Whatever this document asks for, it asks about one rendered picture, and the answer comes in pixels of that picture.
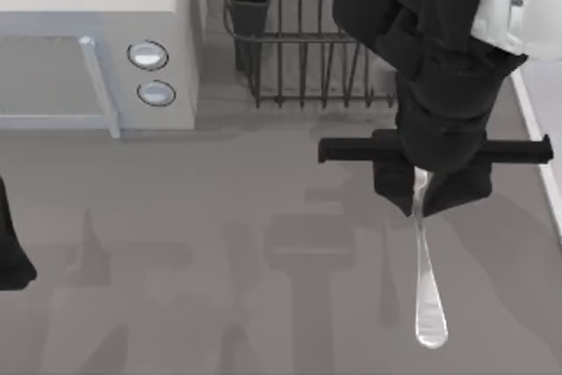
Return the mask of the silver spoon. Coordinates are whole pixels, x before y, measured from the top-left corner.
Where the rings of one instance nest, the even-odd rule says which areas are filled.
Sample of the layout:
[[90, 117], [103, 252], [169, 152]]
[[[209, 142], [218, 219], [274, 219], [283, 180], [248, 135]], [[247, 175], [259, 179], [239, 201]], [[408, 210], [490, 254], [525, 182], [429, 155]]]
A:
[[423, 196], [429, 174], [414, 169], [413, 213], [417, 247], [417, 279], [415, 292], [415, 336], [423, 347], [436, 350], [449, 338], [448, 324], [440, 292], [432, 268], [423, 217]]

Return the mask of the small round microwave knob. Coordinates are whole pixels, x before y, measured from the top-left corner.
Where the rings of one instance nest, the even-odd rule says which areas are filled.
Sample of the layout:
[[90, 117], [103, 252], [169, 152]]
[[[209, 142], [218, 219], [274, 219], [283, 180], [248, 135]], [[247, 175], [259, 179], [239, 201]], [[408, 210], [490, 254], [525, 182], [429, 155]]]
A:
[[136, 94], [140, 101], [151, 107], [167, 107], [177, 98], [175, 89], [161, 80], [140, 84]]

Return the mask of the large round microwave knob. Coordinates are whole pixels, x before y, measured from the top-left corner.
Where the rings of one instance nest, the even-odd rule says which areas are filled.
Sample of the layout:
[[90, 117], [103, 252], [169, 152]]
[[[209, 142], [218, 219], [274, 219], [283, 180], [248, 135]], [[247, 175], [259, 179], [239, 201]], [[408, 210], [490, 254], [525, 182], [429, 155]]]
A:
[[169, 62], [167, 49], [153, 40], [143, 40], [129, 45], [126, 56], [136, 68], [146, 71], [162, 69]]

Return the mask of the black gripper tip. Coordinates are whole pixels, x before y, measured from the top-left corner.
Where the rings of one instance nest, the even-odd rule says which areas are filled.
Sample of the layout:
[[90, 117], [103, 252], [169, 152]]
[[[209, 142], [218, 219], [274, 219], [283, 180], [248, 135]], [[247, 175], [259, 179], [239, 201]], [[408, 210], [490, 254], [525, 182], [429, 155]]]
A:
[[22, 291], [37, 275], [35, 266], [18, 240], [5, 183], [0, 177], [0, 292]]

